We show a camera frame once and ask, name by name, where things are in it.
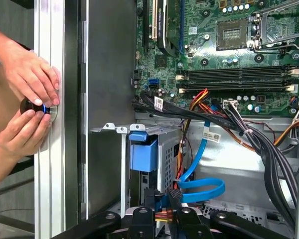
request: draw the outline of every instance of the blue sata port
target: blue sata port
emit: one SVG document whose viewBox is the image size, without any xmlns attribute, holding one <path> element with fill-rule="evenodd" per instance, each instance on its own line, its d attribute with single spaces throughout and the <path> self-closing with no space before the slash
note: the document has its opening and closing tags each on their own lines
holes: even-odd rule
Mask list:
<svg viewBox="0 0 299 239">
<path fill-rule="evenodd" d="M 159 79 L 148 79 L 149 85 L 159 84 Z"/>
</svg>

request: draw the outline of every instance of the green circuit board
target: green circuit board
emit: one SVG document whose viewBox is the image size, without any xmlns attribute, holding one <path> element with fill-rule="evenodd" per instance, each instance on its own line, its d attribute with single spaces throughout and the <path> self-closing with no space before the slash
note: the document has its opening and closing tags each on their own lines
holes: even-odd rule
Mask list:
<svg viewBox="0 0 299 239">
<path fill-rule="evenodd" d="M 138 0 L 137 7 L 144 8 L 145 0 Z M 136 45 L 136 70 L 140 78 L 137 81 L 136 95 L 141 91 L 150 91 L 159 94 L 165 101 L 175 103 L 181 107 L 187 107 L 199 91 L 185 91 L 180 93 L 176 75 L 180 71 L 195 72 L 202 74 L 212 72 L 216 75 L 223 75 L 221 79 L 227 90 L 210 90 L 211 97 L 208 105 L 212 104 L 212 99 L 217 99 L 220 103 L 228 100 L 238 100 L 237 109 L 245 116 L 280 116 L 292 117 L 295 113 L 292 109 L 297 107 L 291 104 L 293 97 L 299 94 L 299 75 L 293 75 L 291 80 L 291 90 L 288 91 L 268 91 L 268 90 L 232 90 L 231 82 L 226 82 L 224 76 L 226 70 L 234 69 L 255 69 L 260 67 L 261 72 L 279 66 L 295 66 L 299 69 L 299 50 L 290 50 L 284 54 L 279 51 L 255 52 L 250 49 L 253 41 L 253 13 L 263 8 L 272 7 L 284 3 L 282 0 L 170 0 L 167 4 L 168 15 L 168 36 L 170 41 L 177 47 L 184 48 L 183 54 L 166 56 L 157 47 L 157 42 L 151 39 L 153 19 L 153 0 L 148 0 L 149 4 L 149 48 L 144 49 L 144 21 L 142 17 L 137 20 L 137 45 Z M 279 13 L 270 14 L 267 20 L 268 41 L 274 41 L 283 36 L 299 33 L 299 6 L 295 6 Z M 284 44 L 299 45 L 299 39 L 293 39 Z M 149 80 L 158 80 L 156 88 L 151 87 Z M 191 77 L 186 79 L 187 84 L 191 84 Z"/>
</svg>

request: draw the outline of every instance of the cpu socket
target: cpu socket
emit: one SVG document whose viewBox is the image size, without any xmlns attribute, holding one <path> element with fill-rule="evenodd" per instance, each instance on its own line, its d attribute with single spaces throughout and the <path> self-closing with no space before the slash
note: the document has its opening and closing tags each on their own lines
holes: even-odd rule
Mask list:
<svg viewBox="0 0 299 239">
<path fill-rule="evenodd" d="M 219 22 L 216 50 L 241 49 L 247 47 L 248 21 Z"/>
</svg>

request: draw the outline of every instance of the white label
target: white label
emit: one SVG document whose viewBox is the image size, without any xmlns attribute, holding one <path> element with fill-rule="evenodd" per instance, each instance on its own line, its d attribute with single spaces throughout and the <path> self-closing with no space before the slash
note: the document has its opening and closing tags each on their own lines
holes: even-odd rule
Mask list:
<svg viewBox="0 0 299 239">
<path fill-rule="evenodd" d="M 220 136 L 221 136 L 220 134 L 212 133 L 209 131 L 204 131 L 204 133 L 203 133 L 203 139 L 206 139 L 208 141 L 213 141 L 216 143 L 220 142 Z"/>
<path fill-rule="evenodd" d="M 190 27 L 188 29 L 188 35 L 196 35 L 197 34 L 197 27 Z"/>
<path fill-rule="evenodd" d="M 163 99 L 154 97 L 154 108 L 157 111 L 163 112 Z"/>
</svg>

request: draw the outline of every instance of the black ram slot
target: black ram slot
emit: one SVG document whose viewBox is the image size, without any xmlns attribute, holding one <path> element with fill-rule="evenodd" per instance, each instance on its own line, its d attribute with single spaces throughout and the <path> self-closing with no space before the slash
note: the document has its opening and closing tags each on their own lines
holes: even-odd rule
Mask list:
<svg viewBox="0 0 299 239">
<path fill-rule="evenodd" d="M 180 82 L 178 88 L 187 91 L 199 91 L 208 88 L 211 91 L 284 91 L 292 80 L 265 80 L 265 81 L 217 81 L 217 82 Z"/>
<path fill-rule="evenodd" d="M 253 67 L 253 68 L 236 68 L 221 70 L 204 70 L 186 72 L 191 81 L 214 81 L 214 80 L 257 80 L 272 78 L 283 78 L 291 67 Z"/>
<path fill-rule="evenodd" d="M 150 1 L 143 0 L 143 48 L 145 53 L 149 51 L 149 25 L 150 25 Z"/>
</svg>

